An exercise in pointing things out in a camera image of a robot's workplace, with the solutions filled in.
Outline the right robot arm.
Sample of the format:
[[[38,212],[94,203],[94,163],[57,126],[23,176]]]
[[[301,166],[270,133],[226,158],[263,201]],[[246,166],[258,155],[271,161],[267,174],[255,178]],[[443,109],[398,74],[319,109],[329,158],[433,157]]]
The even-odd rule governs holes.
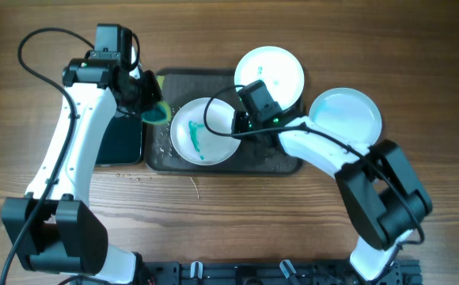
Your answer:
[[[274,139],[283,152],[333,177],[359,238],[349,263],[358,276],[376,283],[393,264],[413,230],[425,240],[420,223],[433,203],[402,149],[388,139],[355,142],[316,125],[308,116],[284,115],[260,122],[236,111],[232,133],[238,139]]]

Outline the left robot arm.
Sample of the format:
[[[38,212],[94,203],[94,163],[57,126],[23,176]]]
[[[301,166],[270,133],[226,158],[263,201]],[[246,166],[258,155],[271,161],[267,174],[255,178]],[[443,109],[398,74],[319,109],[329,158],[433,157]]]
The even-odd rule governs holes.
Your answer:
[[[50,146],[21,198],[8,198],[2,222],[13,258],[33,272],[70,274],[114,284],[146,284],[142,257],[111,245],[108,232],[89,208],[89,188],[107,126],[123,106],[141,113],[163,106],[151,71],[139,60],[74,59],[63,75],[63,110]]]

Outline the green yellow sponge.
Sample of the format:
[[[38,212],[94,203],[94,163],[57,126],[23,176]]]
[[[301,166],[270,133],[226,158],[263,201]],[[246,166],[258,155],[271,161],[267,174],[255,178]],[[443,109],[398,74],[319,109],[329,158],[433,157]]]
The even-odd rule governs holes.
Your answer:
[[[169,104],[163,100],[161,87],[153,72],[148,70],[143,75],[145,105],[141,111],[141,118],[147,124],[166,124],[172,118]]]

